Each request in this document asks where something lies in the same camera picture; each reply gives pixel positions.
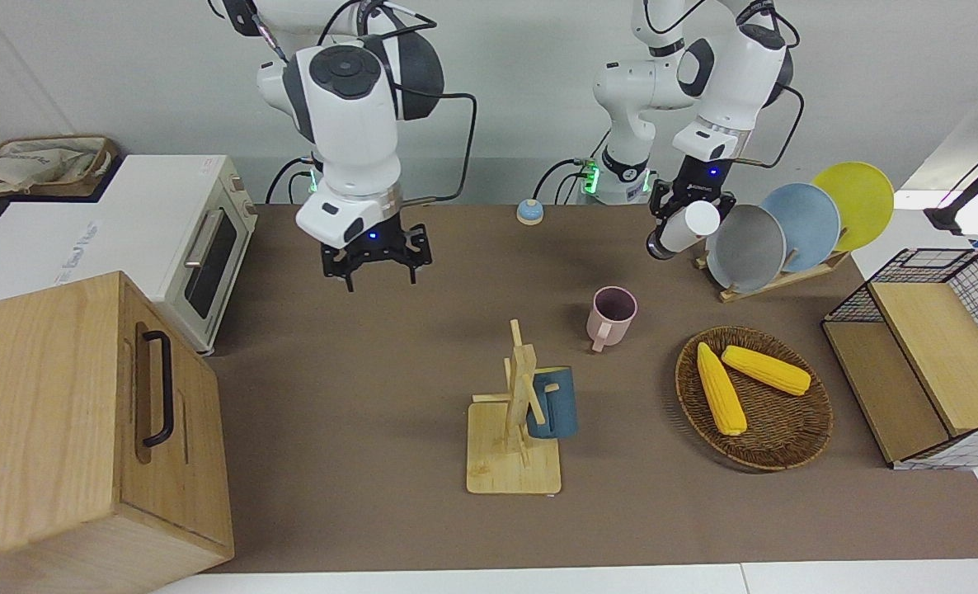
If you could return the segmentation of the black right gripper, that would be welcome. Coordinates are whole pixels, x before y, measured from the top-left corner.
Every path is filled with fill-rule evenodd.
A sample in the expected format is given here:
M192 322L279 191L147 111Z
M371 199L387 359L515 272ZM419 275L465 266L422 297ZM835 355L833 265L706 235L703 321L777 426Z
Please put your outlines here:
M321 266L326 276L342 276L347 292L354 292L353 274L365 263L394 261L407 267L410 285L416 285L418 268L433 261L426 226L408 230L395 224L377 224L343 248L321 245Z

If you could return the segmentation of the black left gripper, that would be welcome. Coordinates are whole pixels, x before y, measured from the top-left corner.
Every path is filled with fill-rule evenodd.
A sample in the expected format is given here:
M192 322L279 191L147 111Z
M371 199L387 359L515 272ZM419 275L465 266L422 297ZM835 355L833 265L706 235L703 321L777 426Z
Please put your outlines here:
M722 194L722 186L729 174L733 159L714 159L703 162L696 158L684 158L677 176L670 183L657 180L651 197L651 214L657 222L665 222L669 215L669 202L690 203L693 200L716 200ZM736 205L734 196L720 196L718 213L725 219Z

